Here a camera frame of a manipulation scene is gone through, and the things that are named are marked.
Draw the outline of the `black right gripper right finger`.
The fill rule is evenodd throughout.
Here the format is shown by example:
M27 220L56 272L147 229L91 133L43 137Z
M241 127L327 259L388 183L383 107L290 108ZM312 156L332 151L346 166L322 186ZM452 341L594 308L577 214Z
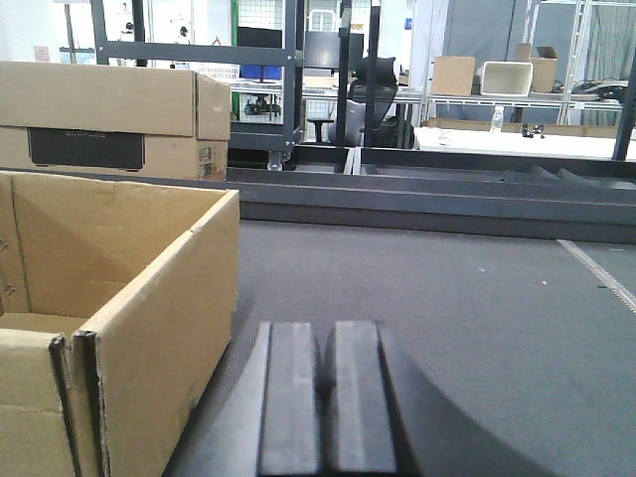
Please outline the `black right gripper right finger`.
M549 476L445 395L384 324L328 341L325 453L333 476Z

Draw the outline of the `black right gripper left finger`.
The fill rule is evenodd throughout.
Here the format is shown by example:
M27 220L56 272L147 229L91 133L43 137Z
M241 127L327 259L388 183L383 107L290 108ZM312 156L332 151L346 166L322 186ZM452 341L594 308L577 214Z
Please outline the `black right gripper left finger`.
M319 473L317 349L308 323L259 325L198 454L200 476Z

